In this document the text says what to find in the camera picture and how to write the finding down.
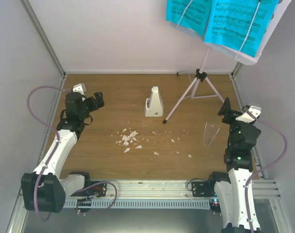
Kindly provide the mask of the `white metronome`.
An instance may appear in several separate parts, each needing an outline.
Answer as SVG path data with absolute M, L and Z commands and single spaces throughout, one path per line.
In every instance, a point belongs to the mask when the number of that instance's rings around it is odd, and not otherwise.
M 149 98 L 145 101 L 145 117 L 162 117 L 164 113 L 164 104 L 160 95 L 159 87 L 153 86 Z

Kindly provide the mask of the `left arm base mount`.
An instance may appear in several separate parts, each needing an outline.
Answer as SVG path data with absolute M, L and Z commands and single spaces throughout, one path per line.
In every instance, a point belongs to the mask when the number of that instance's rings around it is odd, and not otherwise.
M 76 191 L 71 197 L 77 198 L 77 208 L 78 210 L 83 211 L 83 207 L 91 206 L 93 200 L 105 197 L 106 188 L 106 183 L 97 184 L 87 190 Z

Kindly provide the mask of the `clear metronome cover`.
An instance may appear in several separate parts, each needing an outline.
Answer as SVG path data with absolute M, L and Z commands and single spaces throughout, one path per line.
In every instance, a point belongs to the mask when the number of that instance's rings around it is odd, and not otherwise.
M 204 135 L 203 135 L 203 145 L 209 147 L 214 141 L 219 130 L 220 130 L 219 127 L 206 123 L 205 129 L 204 129 Z

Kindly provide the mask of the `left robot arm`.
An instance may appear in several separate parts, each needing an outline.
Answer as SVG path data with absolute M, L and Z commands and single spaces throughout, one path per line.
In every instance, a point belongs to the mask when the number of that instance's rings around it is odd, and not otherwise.
M 29 211 L 59 213 L 66 198 L 78 193 L 87 196 L 92 184 L 86 172 L 73 172 L 60 179 L 63 165 L 80 138 L 91 112 L 104 106 L 101 92 L 86 97 L 83 91 L 66 94 L 65 109 L 55 131 L 55 138 L 41 163 L 21 178 L 24 206 Z

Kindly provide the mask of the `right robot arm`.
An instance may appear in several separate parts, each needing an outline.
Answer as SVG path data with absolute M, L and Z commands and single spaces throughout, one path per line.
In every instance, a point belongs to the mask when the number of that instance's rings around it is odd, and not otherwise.
M 253 163 L 251 150 L 261 131 L 247 113 L 231 108 L 226 98 L 218 115 L 229 125 L 227 148 L 224 154 L 226 173 L 213 172 L 207 191 L 217 197 L 223 218 L 223 233 L 260 233 L 252 193 Z

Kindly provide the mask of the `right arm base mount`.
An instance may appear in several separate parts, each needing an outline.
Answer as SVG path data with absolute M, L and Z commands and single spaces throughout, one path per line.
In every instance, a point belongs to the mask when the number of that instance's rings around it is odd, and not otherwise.
M 210 187 L 208 180 L 192 179 L 186 182 L 186 189 L 192 192 L 193 197 L 210 198 L 209 209 L 215 215 L 221 215 L 221 208 L 217 195 Z

